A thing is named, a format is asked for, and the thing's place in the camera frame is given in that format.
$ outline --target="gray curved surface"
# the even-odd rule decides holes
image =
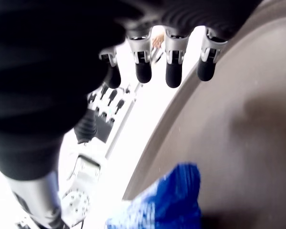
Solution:
[[[201,172],[204,228],[286,229],[286,0],[255,11],[210,82],[192,70],[124,199],[184,161]]]

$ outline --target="robotic hand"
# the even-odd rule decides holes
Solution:
[[[198,75],[209,80],[220,51],[260,1],[0,1],[0,171],[40,228],[64,225],[57,194],[63,135],[85,114],[88,93],[104,80],[119,84],[119,75],[108,75],[117,69],[108,47],[126,36],[146,83],[150,31],[165,26],[166,81],[177,87],[188,36],[204,25]]]

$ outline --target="blue object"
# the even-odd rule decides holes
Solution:
[[[154,182],[115,217],[108,229],[200,229],[197,198],[200,173],[195,164],[179,164]]]

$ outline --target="metal bracket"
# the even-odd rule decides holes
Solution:
[[[168,64],[173,62],[173,51],[178,51],[178,64],[182,64],[184,60],[184,55],[186,52],[186,47],[189,42],[190,35],[178,35],[169,28],[165,30],[165,52],[166,52],[166,61]]]
[[[116,48],[115,46],[103,49],[99,54],[99,59],[102,60],[103,55],[108,55],[108,59],[110,62],[111,67],[115,67],[117,65],[116,59]]]
[[[145,32],[145,35],[142,35],[142,32],[139,31],[137,34],[132,31],[131,34],[128,33],[126,39],[130,45],[132,50],[133,58],[135,63],[139,63],[139,52],[144,53],[144,61],[145,63],[150,62],[151,56],[151,34],[152,29],[148,29]]]
[[[208,59],[212,58],[213,63],[217,63],[218,56],[225,48],[227,43],[228,41],[213,36],[212,32],[206,28],[201,47],[201,60],[206,62]]]

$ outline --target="black cylinder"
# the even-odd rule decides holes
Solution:
[[[135,71],[140,83],[148,83],[152,78],[152,67],[150,63],[136,63]]]
[[[210,61],[203,62],[199,58],[197,66],[197,75],[201,81],[209,81],[213,78],[216,64]]]
[[[118,64],[114,67],[111,67],[111,65],[109,65],[108,78],[106,80],[106,84],[108,85],[108,87],[112,89],[118,88],[120,86],[121,74]]]
[[[181,84],[182,79],[182,64],[166,63],[166,84],[171,88],[176,88]]]

